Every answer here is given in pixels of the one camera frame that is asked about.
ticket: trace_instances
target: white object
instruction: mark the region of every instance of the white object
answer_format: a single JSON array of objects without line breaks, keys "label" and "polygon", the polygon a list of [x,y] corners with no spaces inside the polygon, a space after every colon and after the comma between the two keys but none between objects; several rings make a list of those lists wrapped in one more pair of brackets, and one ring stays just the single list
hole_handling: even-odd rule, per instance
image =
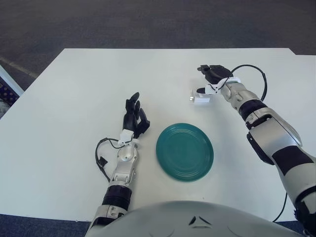
[{"label": "white object", "polygon": [[131,130],[123,129],[123,131],[119,135],[118,145],[122,146],[128,144],[133,139],[134,132]]},{"label": "white object", "polygon": [[210,96],[206,94],[192,92],[190,100],[194,103],[208,103],[210,100]]},{"label": "white object", "polygon": [[[198,200],[273,220],[285,190],[277,169],[251,148],[240,115],[222,96],[213,96],[205,106],[188,100],[193,88],[205,86],[196,68],[206,63],[260,67],[269,87],[265,104],[299,132],[303,149],[316,155],[315,56],[289,49],[65,49],[0,120],[0,213],[91,220],[108,187],[95,164],[96,144],[104,137],[118,138],[125,101],[139,91],[151,126],[139,137],[130,210]],[[262,76],[255,69],[235,74],[262,94]],[[178,122],[199,127],[214,148],[212,169],[191,183],[170,178],[156,159],[160,133]],[[109,161],[109,174],[116,152],[109,144],[99,148]],[[279,220],[295,220],[293,209],[288,200]]]},{"label": "white object", "polygon": [[21,96],[24,90],[15,82],[15,80],[6,72],[6,70],[0,65],[0,77],[10,86],[12,90]]}]

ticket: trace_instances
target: teal ceramic plate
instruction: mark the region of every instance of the teal ceramic plate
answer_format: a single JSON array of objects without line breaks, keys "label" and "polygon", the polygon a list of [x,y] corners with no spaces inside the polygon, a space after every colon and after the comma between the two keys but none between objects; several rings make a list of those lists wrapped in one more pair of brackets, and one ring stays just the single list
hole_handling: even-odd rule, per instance
[{"label": "teal ceramic plate", "polygon": [[202,178],[211,169],[214,159],[208,137],[187,123],[171,125],[160,134],[156,155],[168,175],[184,182]]}]

